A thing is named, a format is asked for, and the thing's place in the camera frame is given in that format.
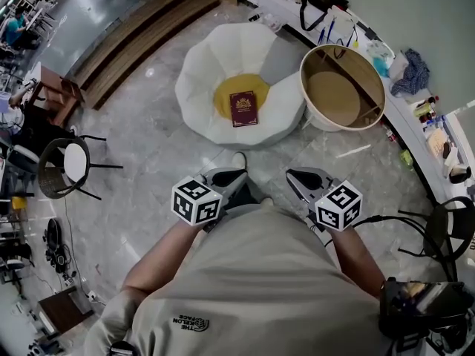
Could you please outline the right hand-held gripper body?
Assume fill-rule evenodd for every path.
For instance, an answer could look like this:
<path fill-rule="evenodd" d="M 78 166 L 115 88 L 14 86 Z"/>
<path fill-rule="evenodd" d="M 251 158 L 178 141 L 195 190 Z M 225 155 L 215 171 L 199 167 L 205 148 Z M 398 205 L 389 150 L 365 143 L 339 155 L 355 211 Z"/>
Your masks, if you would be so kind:
<path fill-rule="evenodd" d="M 309 207 L 320 225 L 344 231 L 361 215 L 362 194 L 350 182 L 343 181 Z"/>

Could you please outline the black wicker chair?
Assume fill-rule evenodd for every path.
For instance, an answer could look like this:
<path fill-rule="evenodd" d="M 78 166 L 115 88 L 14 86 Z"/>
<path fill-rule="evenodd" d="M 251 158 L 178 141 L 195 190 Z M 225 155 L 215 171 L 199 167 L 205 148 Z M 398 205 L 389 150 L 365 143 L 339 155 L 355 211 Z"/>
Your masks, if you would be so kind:
<path fill-rule="evenodd" d="M 420 217 L 425 233 L 435 242 L 448 263 L 475 267 L 475 205 L 468 197 L 454 197 L 438 204 L 429 215 L 398 210 Z"/>

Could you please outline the dark red hardcover book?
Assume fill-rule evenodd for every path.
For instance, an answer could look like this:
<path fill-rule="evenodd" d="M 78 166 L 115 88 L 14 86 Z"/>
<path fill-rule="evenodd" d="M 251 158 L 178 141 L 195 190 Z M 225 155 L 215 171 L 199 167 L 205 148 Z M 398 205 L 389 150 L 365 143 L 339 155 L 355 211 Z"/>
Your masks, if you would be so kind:
<path fill-rule="evenodd" d="M 234 128 L 258 124 L 258 106 L 252 91 L 230 95 L 231 120 Z"/>

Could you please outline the white plastic bag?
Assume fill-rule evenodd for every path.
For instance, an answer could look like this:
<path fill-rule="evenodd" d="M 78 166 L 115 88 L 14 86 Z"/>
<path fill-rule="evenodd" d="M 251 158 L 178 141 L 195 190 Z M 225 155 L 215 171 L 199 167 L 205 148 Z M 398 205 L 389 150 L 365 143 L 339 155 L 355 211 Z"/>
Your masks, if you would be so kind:
<path fill-rule="evenodd" d="M 384 43 L 379 40 L 372 40 L 367 45 L 367 54 L 372 58 L 392 59 L 394 52 Z"/>

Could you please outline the pale pink notepad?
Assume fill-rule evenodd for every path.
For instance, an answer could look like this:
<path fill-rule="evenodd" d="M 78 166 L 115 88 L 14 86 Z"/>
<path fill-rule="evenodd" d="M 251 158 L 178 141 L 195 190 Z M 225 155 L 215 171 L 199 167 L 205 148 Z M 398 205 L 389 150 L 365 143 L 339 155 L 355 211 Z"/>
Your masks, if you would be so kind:
<path fill-rule="evenodd" d="M 430 132 L 427 138 L 427 148 L 435 158 L 440 158 L 444 152 L 445 143 L 448 141 L 447 134 L 440 128 Z"/>

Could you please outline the egg-shaped white yellow beanbag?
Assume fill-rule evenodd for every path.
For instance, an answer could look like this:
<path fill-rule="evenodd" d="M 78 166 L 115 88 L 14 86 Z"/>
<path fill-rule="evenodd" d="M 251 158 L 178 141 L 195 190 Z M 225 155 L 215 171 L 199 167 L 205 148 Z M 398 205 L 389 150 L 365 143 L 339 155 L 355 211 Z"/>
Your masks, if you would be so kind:
<path fill-rule="evenodd" d="M 303 49 L 264 24 L 217 26 L 186 54 L 175 93 L 184 122 L 225 148 L 249 150 L 289 135 L 304 113 Z M 229 97 L 254 93 L 257 122 L 235 127 Z"/>

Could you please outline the blue checked cloth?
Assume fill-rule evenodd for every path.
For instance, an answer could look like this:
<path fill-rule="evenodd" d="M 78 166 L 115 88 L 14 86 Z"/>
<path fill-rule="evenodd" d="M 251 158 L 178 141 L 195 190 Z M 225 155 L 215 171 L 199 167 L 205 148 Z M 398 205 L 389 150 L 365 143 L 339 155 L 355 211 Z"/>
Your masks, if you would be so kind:
<path fill-rule="evenodd" d="M 404 57 L 408 64 L 404 69 L 403 77 L 396 81 L 390 89 L 393 96 L 401 93 L 415 95 L 428 86 L 430 71 L 419 52 L 409 48 L 404 52 Z"/>

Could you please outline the person's beige shirt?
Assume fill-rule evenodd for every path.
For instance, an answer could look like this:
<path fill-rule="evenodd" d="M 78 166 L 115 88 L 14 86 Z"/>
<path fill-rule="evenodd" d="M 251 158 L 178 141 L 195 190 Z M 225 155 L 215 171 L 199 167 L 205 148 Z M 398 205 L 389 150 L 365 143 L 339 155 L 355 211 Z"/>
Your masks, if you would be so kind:
<path fill-rule="evenodd" d="M 174 278 L 144 297 L 120 291 L 85 356 L 383 356 L 379 299 L 357 286 L 291 213 L 235 209 L 192 244 Z"/>

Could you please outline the green bottle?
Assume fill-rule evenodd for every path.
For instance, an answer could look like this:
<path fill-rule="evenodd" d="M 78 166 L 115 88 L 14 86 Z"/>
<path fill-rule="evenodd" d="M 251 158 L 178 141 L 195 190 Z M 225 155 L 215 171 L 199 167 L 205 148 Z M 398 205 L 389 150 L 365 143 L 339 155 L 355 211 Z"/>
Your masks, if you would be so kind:
<path fill-rule="evenodd" d="M 433 104 L 429 103 L 429 101 L 417 105 L 413 110 L 413 115 L 417 118 L 420 116 L 427 116 L 428 114 L 433 116 L 434 113 L 435 110 L 433 109 Z"/>

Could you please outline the white curved counter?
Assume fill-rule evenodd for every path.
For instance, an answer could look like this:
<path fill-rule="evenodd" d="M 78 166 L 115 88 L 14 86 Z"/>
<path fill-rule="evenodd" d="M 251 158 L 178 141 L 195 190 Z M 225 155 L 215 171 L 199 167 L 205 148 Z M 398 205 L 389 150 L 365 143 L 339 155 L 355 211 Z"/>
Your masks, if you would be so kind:
<path fill-rule="evenodd" d="M 320 30 L 317 28 L 312 32 L 306 32 L 301 29 L 300 5 L 294 0 L 246 1 L 278 16 L 289 26 L 289 30 L 307 45 L 313 47 L 317 45 Z M 469 197 L 475 203 L 475 195 L 469 194 L 470 191 L 475 191 L 475 179 L 470 178 L 462 183 L 453 184 L 442 175 L 442 159 L 434 157 L 429 150 L 422 124 L 413 115 L 413 108 L 416 106 L 409 105 L 401 97 L 392 96 L 390 80 L 385 77 L 381 80 L 386 94 L 384 116 L 394 134 L 397 135 L 401 146 L 411 153 L 413 167 L 425 185 L 430 198 L 437 202 L 445 202 L 454 197 Z"/>

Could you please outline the black chair with white seat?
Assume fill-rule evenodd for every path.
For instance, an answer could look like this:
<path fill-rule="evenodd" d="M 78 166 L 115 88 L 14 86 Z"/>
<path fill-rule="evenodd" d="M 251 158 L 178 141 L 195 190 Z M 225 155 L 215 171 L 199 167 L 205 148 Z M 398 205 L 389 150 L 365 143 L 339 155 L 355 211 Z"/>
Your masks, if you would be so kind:
<path fill-rule="evenodd" d="M 91 163 L 90 151 L 86 139 L 106 142 L 106 138 L 81 135 L 75 139 L 60 138 L 53 140 L 44 150 L 38 162 L 38 184 L 41 192 L 52 200 L 66 197 L 73 191 L 101 200 L 82 187 L 86 183 L 91 168 L 123 169 L 121 165 Z M 64 150 L 60 166 L 48 166 L 50 154 Z"/>

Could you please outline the dark brown cabinet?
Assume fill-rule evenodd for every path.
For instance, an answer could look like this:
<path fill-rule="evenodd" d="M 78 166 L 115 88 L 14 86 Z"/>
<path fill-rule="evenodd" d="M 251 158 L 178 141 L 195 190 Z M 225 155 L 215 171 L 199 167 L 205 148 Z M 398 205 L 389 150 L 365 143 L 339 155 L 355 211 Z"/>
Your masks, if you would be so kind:
<path fill-rule="evenodd" d="M 76 286 L 38 302 L 37 314 L 49 335 L 64 334 L 94 313 L 91 303 Z"/>

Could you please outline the brown wooden stool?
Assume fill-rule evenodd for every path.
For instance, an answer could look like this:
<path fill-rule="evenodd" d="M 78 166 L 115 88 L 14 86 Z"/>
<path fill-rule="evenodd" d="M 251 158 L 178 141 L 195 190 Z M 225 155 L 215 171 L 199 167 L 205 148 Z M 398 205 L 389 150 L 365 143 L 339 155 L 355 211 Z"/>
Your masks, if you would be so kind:
<path fill-rule="evenodd" d="M 36 86 L 27 98 L 25 111 L 65 128 L 73 112 L 84 102 L 77 83 L 61 77 L 41 62 L 37 62 L 30 77 Z"/>

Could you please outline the person's right forearm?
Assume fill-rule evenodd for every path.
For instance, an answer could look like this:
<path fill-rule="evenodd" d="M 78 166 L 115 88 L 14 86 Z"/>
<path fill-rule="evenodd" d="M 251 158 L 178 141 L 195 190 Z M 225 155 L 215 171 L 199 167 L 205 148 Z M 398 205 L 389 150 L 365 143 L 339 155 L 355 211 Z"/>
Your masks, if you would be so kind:
<path fill-rule="evenodd" d="M 379 299 L 385 277 L 362 238 L 353 227 L 328 228 L 342 272 L 357 286 Z"/>

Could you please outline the teal cloth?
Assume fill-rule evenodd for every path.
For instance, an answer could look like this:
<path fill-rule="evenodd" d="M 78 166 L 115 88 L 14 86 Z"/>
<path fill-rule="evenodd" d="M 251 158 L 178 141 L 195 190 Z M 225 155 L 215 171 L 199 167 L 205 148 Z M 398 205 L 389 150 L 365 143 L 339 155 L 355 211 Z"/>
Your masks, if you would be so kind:
<path fill-rule="evenodd" d="M 388 66 L 385 58 L 382 58 L 380 56 L 373 57 L 373 67 L 376 69 L 377 73 L 381 77 L 389 77 Z"/>

